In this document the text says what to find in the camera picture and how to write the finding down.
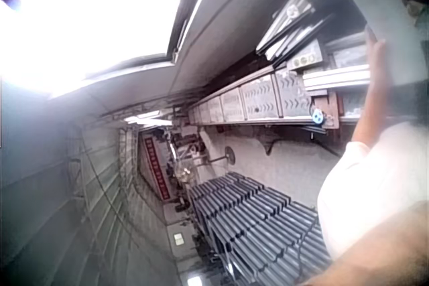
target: bright window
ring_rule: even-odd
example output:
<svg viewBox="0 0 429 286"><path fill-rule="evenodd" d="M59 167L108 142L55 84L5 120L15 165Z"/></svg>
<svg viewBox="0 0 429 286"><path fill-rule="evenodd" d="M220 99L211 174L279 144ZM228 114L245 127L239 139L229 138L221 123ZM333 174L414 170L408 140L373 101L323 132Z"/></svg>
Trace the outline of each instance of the bright window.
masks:
<svg viewBox="0 0 429 286"><path fill-rule="evenodd" d="M175 234L174 235L174 242L176 243L176 246L180 246L185 243L185 240L183 240L182 234Z"/></svg>
<svg viewBox="0 0 429 286"><path fill-rule="evenodd" d="M5 79L62 92L101 72L170 60L180 1L20 0Z"/></svg>

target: stacked metal bars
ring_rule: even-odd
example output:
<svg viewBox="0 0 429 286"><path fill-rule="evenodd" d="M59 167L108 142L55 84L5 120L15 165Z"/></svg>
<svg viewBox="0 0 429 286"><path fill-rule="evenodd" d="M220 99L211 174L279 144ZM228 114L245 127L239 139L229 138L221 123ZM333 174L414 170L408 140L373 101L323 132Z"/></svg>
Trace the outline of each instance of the stacked metal bars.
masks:
<svg viewBox="0 0 429 286"><path fill-rule="evenodd" d="M234 172L194 187L190 196L201 230L235 279L294 285L299 245L315 211ZM300 252L305 279L330 265L319 225Z"/></svg>

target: hand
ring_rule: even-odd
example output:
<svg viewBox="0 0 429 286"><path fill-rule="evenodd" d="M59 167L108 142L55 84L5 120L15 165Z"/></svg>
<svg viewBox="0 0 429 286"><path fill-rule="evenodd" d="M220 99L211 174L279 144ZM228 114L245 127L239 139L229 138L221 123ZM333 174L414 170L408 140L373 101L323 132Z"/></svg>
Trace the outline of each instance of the hand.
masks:
<svg viewBox="0 0 429 286"><path fill-rule="evenodd" d="M369 87L373 90L387 90L391 80L385 68L385 40L377 41L371 28L365 28L367 56L371 73Z"/></svg>

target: person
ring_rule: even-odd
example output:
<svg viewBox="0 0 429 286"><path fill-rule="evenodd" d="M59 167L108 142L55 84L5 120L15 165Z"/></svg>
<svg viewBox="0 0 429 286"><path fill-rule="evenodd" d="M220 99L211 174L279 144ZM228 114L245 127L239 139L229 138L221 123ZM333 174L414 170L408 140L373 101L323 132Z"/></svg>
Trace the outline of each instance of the person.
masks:
<svg viewBox="0 0 429 286"><path fill-rule="evenodd" d="M318 196L322 234L334 260L346 255L353 245L357 246L363 236L371 235L375 227L378 229L380 224L404 211L410 215L410 207L418 202L427 205L428 200L427 127L411 122L387 126L385 116L391 86L385 68L386 44L377 41L370 30L366 34L371 76L364 109L351 142L347 143L344 155L325 179ZM394 257L397 245L390 246L391 250L384 256ZM366 248L366 251L365 256L359 255L363 262L378 250ZM351 265L359 270L356 262Z"/></svg>

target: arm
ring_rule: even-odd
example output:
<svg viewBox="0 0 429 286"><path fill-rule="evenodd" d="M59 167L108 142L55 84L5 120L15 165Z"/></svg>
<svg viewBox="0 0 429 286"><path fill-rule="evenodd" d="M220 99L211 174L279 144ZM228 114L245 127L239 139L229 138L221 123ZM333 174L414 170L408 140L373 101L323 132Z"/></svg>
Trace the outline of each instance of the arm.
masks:
<svg viewBox="0 0 429 286"><path fill-rule="evenodd" d="M374 146L383 130L389 88L389 77L384 65L385 42L377 42L371 34L372 31L367 29L370 83L361 118L351 139L368 147Z"/></svg>

